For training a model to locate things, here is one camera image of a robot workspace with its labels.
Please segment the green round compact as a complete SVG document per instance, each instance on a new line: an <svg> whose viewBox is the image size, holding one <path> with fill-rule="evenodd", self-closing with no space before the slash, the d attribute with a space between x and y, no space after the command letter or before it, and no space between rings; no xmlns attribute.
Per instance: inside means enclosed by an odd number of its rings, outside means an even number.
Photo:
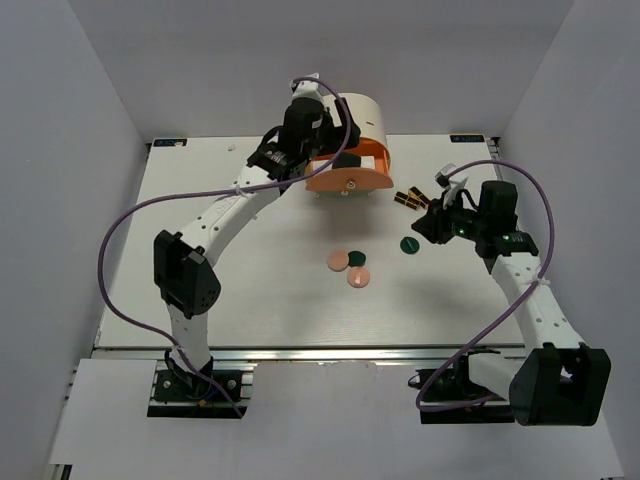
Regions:
<svg viewBox="0 0 640 480"><path fill-rule="evenodd" d="M400 241L400 249L407 255L415 255L420 250L420 243L414 237L405 236Z"/></svg>

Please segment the orange top drawer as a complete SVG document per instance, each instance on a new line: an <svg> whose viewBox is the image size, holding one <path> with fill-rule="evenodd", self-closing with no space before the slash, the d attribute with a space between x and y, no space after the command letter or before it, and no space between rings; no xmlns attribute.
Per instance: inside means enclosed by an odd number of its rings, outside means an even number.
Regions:
<svg viewBox="0 0 640 480"><path fill-rule="evenodd" d="M336 190L368 190L375 191L390 189L394 182L390 173L391 157L385 141L362 138L356 148L344 152L362 156L374 156L376 169L366 168L341 168L329 169L306 180L306 190L310 192L336 191ZM332 155L326 155L314 160L331 160ZM307 166L306 174L310 174L311 166Z"/></svg>

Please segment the peach puff with ribbon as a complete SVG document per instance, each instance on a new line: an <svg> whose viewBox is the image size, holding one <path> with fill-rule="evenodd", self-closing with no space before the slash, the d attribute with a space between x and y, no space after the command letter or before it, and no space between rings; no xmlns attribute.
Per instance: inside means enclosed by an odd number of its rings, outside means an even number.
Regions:
<svg viewBox="0 0 640 480"><path fill-rule="evenodd" d="M370 271L364 266L351 267L347 273L347 282L353 288L366 287L370 279Z"/></svg>

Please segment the peach powder puff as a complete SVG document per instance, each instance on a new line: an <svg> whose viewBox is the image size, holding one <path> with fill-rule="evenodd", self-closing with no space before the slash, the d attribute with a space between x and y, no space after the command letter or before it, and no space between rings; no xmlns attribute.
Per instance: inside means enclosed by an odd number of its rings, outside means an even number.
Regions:
<svg viewBox="0 0 640 480"><path fill-rule="evenodd" d="M327 257L327 266L334 272L341 272L349 267L349 254L345 250L333 250Z"/></svg>

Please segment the black square compact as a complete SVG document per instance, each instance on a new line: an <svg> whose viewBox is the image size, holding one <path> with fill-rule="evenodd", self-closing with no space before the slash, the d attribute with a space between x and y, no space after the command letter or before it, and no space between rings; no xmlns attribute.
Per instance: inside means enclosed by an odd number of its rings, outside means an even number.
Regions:
<svg viewBox="0 0 640 480"><path fill-rule="evenodd" d="M343 152L337 159L332 163L333 169L341 169L341 168L360 168L361 167L361 156Z"/></svg>

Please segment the white square compact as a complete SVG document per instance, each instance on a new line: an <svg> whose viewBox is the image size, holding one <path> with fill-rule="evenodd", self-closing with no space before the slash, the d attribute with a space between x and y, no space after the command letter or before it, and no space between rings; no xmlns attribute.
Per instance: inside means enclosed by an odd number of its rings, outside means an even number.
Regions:
<svg viewBox="0 0 640 480"><path fill-rule="evenodd" d="M317 174L318 172L329 170L332 168L332 164L331 160L314 160L310 164L311 172Z"/></svg>

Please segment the pink square compact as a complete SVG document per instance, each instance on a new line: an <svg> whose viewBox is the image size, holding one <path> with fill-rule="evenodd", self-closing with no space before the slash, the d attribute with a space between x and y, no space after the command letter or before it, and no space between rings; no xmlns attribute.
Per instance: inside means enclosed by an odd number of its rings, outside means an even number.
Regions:
<svg viewBox="0 0 640 480"><path fill-rule="evenodd" d="M376 169L376 159L374 156L362 156L360 158L360 167L366 169Z"/></svg>

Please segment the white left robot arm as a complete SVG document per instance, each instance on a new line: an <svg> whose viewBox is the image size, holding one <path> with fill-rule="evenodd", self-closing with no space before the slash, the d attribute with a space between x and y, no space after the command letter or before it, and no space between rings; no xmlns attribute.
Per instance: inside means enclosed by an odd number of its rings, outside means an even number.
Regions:
<svg viewBox="0 0 640 480"><path fill-rule="evenodd" d="M163 230L154 239L154 282L177 342L166 352L165 362L188 398L202 398L211 387L207 315L221 293L214 267L224 249L262 209L286 192L289 181L303 176L314 157L339 154L359 143L360 129L345 98L336 99L334 105L338 123L324 100L293 99L282 125L264 135L230 193L215 199L179 231Z"/></svg>

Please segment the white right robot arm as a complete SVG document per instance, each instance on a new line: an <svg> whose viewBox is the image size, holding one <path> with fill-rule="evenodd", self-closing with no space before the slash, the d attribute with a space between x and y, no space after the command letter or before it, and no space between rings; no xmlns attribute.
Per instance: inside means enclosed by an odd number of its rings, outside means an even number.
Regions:
<svg viewBox="0 0 640 480"><path fill-rule="evenodd" d="M479 333L424 381L417 407L429 415L503 400L522 426L594 425L611 360L573 329L547 284L534 240L517 227L516 187L486 181L473 208L464 205L466 193L448 188L412 228L433 244L454 237L473 242L509 303L495 322L515 318L526 357L518 362L479 348L485 336Z"/></svg>

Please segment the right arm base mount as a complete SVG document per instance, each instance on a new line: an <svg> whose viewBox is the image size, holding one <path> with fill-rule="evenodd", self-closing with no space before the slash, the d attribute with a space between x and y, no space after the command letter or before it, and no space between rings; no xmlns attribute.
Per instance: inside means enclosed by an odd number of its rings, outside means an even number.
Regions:
<svg viewBox="0 0 640 480"><path fill-rule="evenodd" d="M502 398L481 402L491 395L486 388L469 379L469 354L453 362L421 397L424 406L444 406L473 401L471 406L433 413L420 411L422 425L480 425L512 424L514 418L509 404Z"/></svg>

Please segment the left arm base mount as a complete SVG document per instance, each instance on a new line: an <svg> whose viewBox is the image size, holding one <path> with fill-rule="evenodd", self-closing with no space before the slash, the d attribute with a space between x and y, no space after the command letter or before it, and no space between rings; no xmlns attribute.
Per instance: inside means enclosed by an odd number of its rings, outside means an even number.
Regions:
<svg viewBox="0 0 640 480"><path fill-rule="evenodd" d="M201 370L215 382L178 366L165 352L153 377L149 418L197 418L239 420L247 410L253 375L249 370L220 369L211 359Z"/></svg>

